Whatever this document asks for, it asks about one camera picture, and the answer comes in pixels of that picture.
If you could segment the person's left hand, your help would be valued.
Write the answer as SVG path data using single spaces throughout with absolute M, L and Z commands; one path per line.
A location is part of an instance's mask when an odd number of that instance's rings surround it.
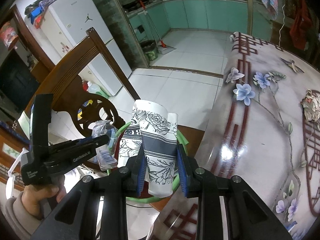
M 26 211 L 37 219 L 43 218 L 40 202 L 54 198 L 58 203 L 67 194 L 64 186 L 65 176 L 59 176 L 57 184 L 28 185 L 24 188 L 21 201 Z

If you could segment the grey sleeve forearm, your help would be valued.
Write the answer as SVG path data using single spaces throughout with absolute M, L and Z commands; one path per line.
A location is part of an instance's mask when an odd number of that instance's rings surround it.
M 4 216 L 11 228 L 20 239 L 30 239 L 31 235 L 43 222 L 32 216 L 22 204 L 22 194 L 7 200 L 4 206 Z

